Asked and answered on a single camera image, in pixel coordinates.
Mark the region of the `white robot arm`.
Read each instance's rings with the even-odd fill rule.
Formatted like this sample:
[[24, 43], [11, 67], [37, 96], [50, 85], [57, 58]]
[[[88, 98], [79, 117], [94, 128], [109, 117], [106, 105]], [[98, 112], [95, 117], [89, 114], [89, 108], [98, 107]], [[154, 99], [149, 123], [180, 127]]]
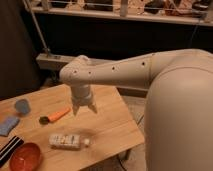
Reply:
[[213, 171], [213, 53], [182, 49], [93, 65], [80, 55], [60, 70], [75, 108], [92, 84], [146, 89], [147, 171]]

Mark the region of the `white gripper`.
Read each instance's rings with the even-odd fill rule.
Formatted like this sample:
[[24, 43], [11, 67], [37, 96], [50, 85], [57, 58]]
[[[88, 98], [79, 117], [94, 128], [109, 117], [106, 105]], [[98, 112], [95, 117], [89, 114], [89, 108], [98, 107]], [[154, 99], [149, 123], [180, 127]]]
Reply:
[[97, 107], [93, 100], [93, 93], [90, 85], [72, 86], [71, 93], [74, 116], [77, 115], [80, 106], [88, 106], [91, 111], [97, 114]]

